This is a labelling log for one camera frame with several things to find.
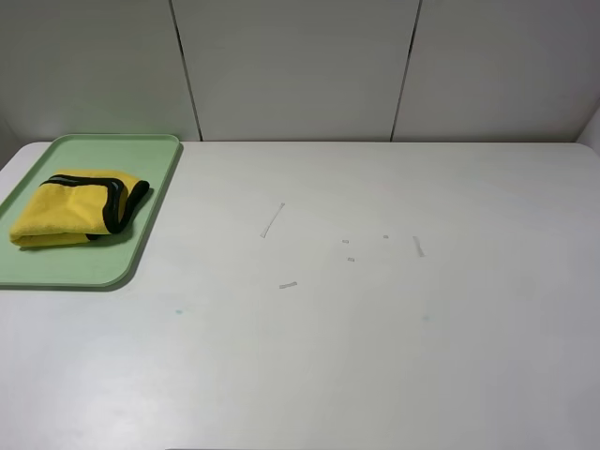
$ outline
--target table surface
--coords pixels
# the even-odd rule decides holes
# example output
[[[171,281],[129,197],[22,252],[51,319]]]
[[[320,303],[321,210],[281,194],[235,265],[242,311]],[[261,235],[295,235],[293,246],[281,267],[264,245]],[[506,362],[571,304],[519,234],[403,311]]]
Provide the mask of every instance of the table surface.
[[[1,446],[595,449],[599,199],[579,144],[186,142],[129,284],[0,291]]]

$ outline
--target plastic tray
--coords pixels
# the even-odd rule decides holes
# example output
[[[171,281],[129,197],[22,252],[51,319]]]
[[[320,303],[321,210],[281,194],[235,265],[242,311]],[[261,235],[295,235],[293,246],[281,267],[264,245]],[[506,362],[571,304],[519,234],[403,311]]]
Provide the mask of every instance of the plastic tray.
[[[170,135],[67,135],[52,142],[0,205],[0,287],[100,288],[124,278],[158,212],[181,144]],[[59,169],[107,169],[150,183],[127,228],[71,247],[21,249],[8,230],[36,188]]]

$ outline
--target table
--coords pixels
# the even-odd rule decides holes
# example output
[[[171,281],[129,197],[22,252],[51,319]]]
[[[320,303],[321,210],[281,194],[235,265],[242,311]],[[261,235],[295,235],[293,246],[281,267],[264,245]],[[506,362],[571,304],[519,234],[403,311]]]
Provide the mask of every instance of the table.
[[[596,448],[599,269],[583,145],[185,142],[129,284],[0,291],[0,446]]]

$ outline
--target tray rim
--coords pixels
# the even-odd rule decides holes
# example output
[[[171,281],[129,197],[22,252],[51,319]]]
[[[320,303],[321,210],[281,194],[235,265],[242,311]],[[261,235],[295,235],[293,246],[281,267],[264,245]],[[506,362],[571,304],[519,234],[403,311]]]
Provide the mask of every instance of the tray rim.
[[[36,160],[36,162],[34,162],[34,164],[29,168],[29,170],[22,176],[21,180],[19,180],[19,182],[15,185],[15,187],[9,192],[9,194],[6,196],[6,198],[0,203],[0,217],[6,213],[6,211],[10,207],[10,204],[12,202],[14,202],[16,197],[21,193],[21,191],[27,185],[27,183],[28,183],[27,180],[30,177],[32,177],[35,172],[37,172],[39,169],[41,169],[41,167],[43,166],[45,161],[50,157],[50,155],[53,153],[53,151],[55,151],[55,149],[64,141],[71,141],[73,139],[78,139],[78,138],[95,138],[95,139],[112,139],[112,140],[129,139],[129,138],[157,139],[157,140],[165,139],[167,141],[171,141],[172,143],[176,144],[175,151],[174,151],[172,159],[169,163],[169,167],[167,168],[167,171],[166,171],[167,176],[165,176],[162,179],[160,186],[155,188],[156,195],[158,195],[159,197],[157,198],[157,201],[155,202],[154,207],[150,211],[148,219],[142,225],[142,228],[140,230],[140,239],[138,239],[136,246],[132,251],[132,256],[129,259],[127,266],[125,267],[123,273],[121,273],[114,279],[104,281],[104,282],[99,282],[99,283],[81,284],[81,283],[69,283],[69,282],[57,282],[57,283],[31,282],[31,283],[24,284],[24,283],[19,283],[19,282],[0,280],[0,289],[9,289],[9,288],[39,289],[39,288],[45,288],[45,287],[47,287],[47,288],[81,288],[81,289],[107,288],[107,287],[110,287],[110,286],[118,283],[119,281],[121,281],[131,271],[132,265],[133,265],[134,261],[136,261],[136,256],[138,255],[138,252],[140,251],[140,245],[142,244],[143,241],[145,241],[144,238],[147,237],[146,236],[147,228],[148,228],[150,222],[154,222],[153,213],[157,213],[158,209],[160,209],[160,206],[162,205],[162,201],[161,201],[160,197],[164,196],[165,192],[163,192],[163,189],[166,186],[168,186],[168,184],[171,182],[171,179],[174,176],[176,165],[179,161],[179,157],[183,151],[183,145],[181,144],[181,141],[179,140],[179,138],[177,138],[175,135],[172,135],[172,134],[133,134],[133,133],[125,133],[125,134],[119,134],[119,133],[70,133],[70,134],[65,134],[63,136],[60,136],[50,142],[50,144],[48,145],[48,148],[46,150],[44,150],[44,153],[41,154],[41,156]]]

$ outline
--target yellow cloth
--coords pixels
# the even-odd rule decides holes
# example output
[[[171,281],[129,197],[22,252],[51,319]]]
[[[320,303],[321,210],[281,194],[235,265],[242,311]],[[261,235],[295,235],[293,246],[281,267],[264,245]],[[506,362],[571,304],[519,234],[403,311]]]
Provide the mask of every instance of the yellow cloth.
[[[58,171],[37,188],[10,228],[10,241],[62,246],[120,233],[148,189],[147,182],[118,171]]]

